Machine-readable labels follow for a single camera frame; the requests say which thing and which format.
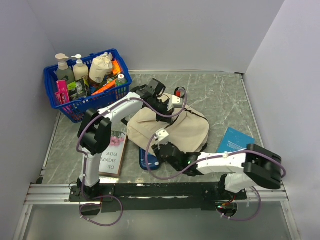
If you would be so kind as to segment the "beige canvas backpack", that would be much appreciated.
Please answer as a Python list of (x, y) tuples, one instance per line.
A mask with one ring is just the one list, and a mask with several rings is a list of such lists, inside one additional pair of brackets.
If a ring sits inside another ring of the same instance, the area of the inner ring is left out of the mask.
[(186, 105), (183, 112), (173, 118), (173, 124), (156, 121), (156, 113), (147, 107), (139, 110), (127, 124), (130, 141), (142, 149), (156, 131), (164, 128), (172, 144), (184, 153), (200, 152), (208, 141), (210, 124), (205, 116)]

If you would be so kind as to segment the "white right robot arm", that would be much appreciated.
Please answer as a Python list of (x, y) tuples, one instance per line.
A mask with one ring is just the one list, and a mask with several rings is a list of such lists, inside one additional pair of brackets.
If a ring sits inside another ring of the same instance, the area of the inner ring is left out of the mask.
[(230, 199), (241, 190), (255, 186), (278, 190), (286, 175), (282, 158), (256, 144), (224, 153), (182, 152), (170, 142), (154, 144), (152, 150), (160, 161), (168, 163), (177, 171), (177, 176), (223, 173), (218, 187), (218, 193), (223, 199)]

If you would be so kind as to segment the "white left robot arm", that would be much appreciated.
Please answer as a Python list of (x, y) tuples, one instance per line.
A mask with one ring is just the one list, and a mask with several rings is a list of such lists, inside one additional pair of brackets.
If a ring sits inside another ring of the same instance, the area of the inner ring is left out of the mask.
[(78, 131), (76, 151), (82, 154), (82, 169), (77, 180), (81, 195), (87, 201), (95, 200), (99, 195), (99, 167), (101, 154), (111, 142), (112, 124), (124, 120), (144, 107), (156, 112), (162, 122), (173, 119), (172, 98), (165, 101), (160, 97), (165, 85), (153, 78), (149, 84), (134, 87), (127, 95), (108, 107), (95, 110), (90, 108), (84, 114)]

